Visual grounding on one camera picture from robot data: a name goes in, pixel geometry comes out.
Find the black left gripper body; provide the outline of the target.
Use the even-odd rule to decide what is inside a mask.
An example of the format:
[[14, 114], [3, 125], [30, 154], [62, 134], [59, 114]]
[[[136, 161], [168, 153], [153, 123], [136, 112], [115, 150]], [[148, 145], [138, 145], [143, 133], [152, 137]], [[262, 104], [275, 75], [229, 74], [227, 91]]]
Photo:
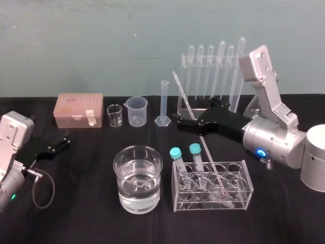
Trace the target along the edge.
[[37, 135], [32, 135], [29, 141], [18, 151], [18, 162], [26, 168], [29, 168], [34, 161], [50, 159], [51, 145]]

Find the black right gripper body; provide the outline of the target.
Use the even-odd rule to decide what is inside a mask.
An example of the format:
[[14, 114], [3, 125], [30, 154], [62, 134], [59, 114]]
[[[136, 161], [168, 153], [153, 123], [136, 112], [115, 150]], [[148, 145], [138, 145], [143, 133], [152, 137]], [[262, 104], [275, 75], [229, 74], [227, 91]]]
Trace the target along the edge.
[[214, 106], [202, 114], [202, 135], [216, 133], [242, 144], [245, 125], [246, 117], [226, 107]]

